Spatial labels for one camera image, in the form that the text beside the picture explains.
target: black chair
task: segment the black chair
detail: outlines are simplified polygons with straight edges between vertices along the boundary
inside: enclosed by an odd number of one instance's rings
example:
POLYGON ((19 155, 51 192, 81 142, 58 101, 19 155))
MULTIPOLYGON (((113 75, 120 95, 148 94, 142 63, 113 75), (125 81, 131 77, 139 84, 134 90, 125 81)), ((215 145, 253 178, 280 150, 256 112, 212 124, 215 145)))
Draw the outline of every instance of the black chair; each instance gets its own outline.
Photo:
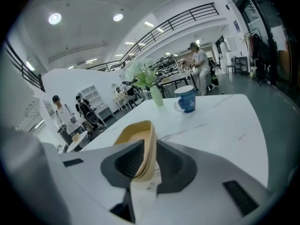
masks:
POLYGON ((229 68, 231 68, 232 73, 233 73, 233 68, 234 68, 234 74, 236 73, 236 71, 235 71, 235 65, 227 65, 226 66, 226 75, 227 76, 229 75, 229 68))

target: person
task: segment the person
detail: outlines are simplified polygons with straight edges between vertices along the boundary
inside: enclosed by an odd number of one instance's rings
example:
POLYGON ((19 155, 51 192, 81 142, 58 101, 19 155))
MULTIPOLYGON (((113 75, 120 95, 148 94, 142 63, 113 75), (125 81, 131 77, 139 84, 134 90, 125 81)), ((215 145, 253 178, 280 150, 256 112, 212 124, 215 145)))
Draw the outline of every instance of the person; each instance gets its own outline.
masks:
MULTIPOLYGON (((82 114, 82 116, 84 117, 84 119, 86 119, 86 114, 87 114, 88 112, 90 112, 91 109, 85 109, 85 108, 83 107, 83 108, 81 109, 81 111, 80 111, 79 104, 80 104, 80 103, 85 103, 87 106, 90 107, 90 102, 89 102, 88 100, 86 100, 85 98, 81 98, 79 95, 76 96, 76 101, 77 101, 77 103, 76 103, 76 105, 75 105, 76 110, 77 110, 80 114, 82 114)), ((98 118, 98 123, 99 123, 101 126, 103 126, 103 127, 107 127, 107 124, 104 123, 100 118, 98 118)), ((97 124, 91 124, 91 125, 92 125, 94 128, 98 128, 98 125, 97 125, 97 124)))
POLYGON ((67 126, 67 132, 71 136, 74 136, 76 133, 83 133, 83 129, 78 124, 71 108, 66 104, 61 104, 60 98, 57 95, 52 97, 52 101, 57 106, 57 110, 55 111, 57 125, 64 123, 67 126))
POLYGON ((116 91, 120 93, 121 91, 125 92, 128 96, 133 96, 135 94, 135 91, 132 86, 128 84, 129 82, 122 82, 122 85, 120 87, 116 88, 116 91))
POLYGON ((199 76, 201 96, 205 96, 207 87, 206 78, 210 73, 208 58, 205 51, 200 49, 196 43, 191 43, 188 49, 194 53, 193 59, 189 63, 192 63, 197 69, 196 72, 192 73, 192 76, 199 76))

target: ceiling light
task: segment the ceiling light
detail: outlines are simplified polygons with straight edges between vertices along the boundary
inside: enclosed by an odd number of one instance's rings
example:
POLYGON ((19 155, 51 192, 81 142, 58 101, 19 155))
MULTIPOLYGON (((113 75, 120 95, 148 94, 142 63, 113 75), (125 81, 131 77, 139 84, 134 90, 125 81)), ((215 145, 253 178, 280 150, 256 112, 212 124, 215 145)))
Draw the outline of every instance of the ceiling light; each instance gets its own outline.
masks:
POLYGON ((150 22, 145 22, 146 25, 150 26, 150 27, 153 27, 154 25, 150 22))
POLYGON ((34 67, 28 61, 26 61, 26 67, 28 67, 31 71, 34 71, 34 67))
POLYGON ((92 61, 96 61, 97 58, 91 59, 91 60, 87 60, 85 63, 91 63, 92 61))
POLYGON ((120 21, 122 18, 123 18, 123 15, 122 15, 122 14, 117 14, 117 15, 115 15, 115 16, 113 17, 113 20, 116 21, 116 22, 118 22, 118 21, 120 21))
POLYGON ((52 25, 58 24, 61 21, 61 15, 59 13, 53 13, 49 17, 48 21, 52 25))
POLYGON ((44 120, 42 120, 39 124, 37 124, 36 127, 35 127, 35 129, 37 129, 38 126, 41 125, 43 121, 44 121, 44 120))

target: black railing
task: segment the black railing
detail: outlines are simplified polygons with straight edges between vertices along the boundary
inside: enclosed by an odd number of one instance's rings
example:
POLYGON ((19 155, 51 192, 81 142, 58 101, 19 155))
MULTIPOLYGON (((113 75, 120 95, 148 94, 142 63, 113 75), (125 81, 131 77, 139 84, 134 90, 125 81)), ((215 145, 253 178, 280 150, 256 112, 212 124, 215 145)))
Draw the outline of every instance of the black railing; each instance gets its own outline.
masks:
POLYGON ((6 39, 7 47, 5 47, 5 50, 9 54, 11 58, 11 62, 13 65, 19 70, 21 76, 31 83, 33 86, 36 86, 37 88, 41 89, 45 92, 41 76, 37 76, 34 72, 32 72, 21 60, 21 58, 18 56, 18 54, 14 51, 12 48, 10 42, 6 39))
POLYGON ((174 30, 189 23, 194 23, 201 19, 217 15, 219 15, 219 13, 215 8, 214 3, 207 3, 179 13, 148 32, 132 46, 132 48, 121 58, 121 60, 99 64, 88 69, 110 72, 109 66, 111 63, 114 63, 116 66, 119 65, 119 68, 123 68, 128 61, 132 60, 136 55, 170 32, 173 32, 174 30))
POLYGON ((111 72, 117 69, 122 68, 122 63, 120 60, 118 61, 112 61, 112 62, 106 62, 106 63, 102 63, 99 65, 95 65, 92 67, 89 67, 87 69, 89 70, 97 70, 97 71, 102 71, 102 72, 111 72))

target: floor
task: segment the floor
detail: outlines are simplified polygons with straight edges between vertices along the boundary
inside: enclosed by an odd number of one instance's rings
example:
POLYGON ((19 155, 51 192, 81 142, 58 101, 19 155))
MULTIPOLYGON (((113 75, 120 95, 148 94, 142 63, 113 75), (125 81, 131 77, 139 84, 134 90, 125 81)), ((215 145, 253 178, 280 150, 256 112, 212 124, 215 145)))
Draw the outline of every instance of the floor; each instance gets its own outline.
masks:
MULTIPOLYGON (((217 74, 219 85, 207 92, 209 95, 245 94, 250 100, 262 126, 269 157, 269 182, 271 192, 284 188, 291 170, 296 166, 300 154, 300 109, 283 92, 267 83, 259 86, 252 78, 239 74, 217 74)), ((174 95, 175 86, 166 87, 174 95)), ((116 112, 119 119, 130 112, 116 112)), ((116 122, 108 118, 107 128, 116 122)))

